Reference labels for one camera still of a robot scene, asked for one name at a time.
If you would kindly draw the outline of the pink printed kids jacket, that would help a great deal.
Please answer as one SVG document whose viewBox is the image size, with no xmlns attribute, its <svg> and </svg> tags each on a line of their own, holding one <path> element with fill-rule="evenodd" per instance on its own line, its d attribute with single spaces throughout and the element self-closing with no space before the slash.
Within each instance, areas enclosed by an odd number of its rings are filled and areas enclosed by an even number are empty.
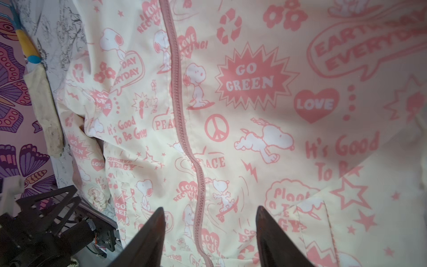
<svg viewBox="0 0 427 267">
<path fill-rule="evenodd" d="M 317 267 L 427 264 L 425 1 L 75 1 L 76 186 L 165 267 L 258 267 L 263 206 Z"/>
</svg>

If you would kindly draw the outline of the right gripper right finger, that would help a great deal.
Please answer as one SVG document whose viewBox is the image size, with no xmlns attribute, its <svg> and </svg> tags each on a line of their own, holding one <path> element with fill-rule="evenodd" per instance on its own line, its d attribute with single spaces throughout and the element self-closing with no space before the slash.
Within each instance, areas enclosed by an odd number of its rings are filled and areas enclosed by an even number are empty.
<svg viewBox="0 0 427 267">
<path fill-rule="evenodd" d="M 262 267 L 313 267 L 263 207 L 256 213 L 256 239 Z"/>
</svg>

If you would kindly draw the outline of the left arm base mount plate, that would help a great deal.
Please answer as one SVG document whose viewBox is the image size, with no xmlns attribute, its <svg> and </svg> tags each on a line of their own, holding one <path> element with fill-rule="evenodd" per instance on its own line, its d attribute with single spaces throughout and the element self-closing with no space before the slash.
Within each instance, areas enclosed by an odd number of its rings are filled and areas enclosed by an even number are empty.
<svg viewBox="0 0 427 267">
<path fill-rule="evenodd" d="M 78 252 L 106 258 L 119 244 L 116 227 L 82 204 L 68 186 L 18 199 L 16 216 L 1 215 L 1 266 L 70 267 Z"/>
</svg>

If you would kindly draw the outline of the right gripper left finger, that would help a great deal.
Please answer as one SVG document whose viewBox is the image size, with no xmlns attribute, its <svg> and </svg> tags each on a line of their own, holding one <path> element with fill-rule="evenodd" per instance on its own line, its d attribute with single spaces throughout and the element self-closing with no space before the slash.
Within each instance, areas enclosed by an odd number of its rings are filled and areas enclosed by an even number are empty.
<svg viewBox="0 0 427 267">
<path fill-rule="evenodd" d="M 160 267 L 166 234 L 163 208 L 158 208 L 109 267 Z"/>
</svg>

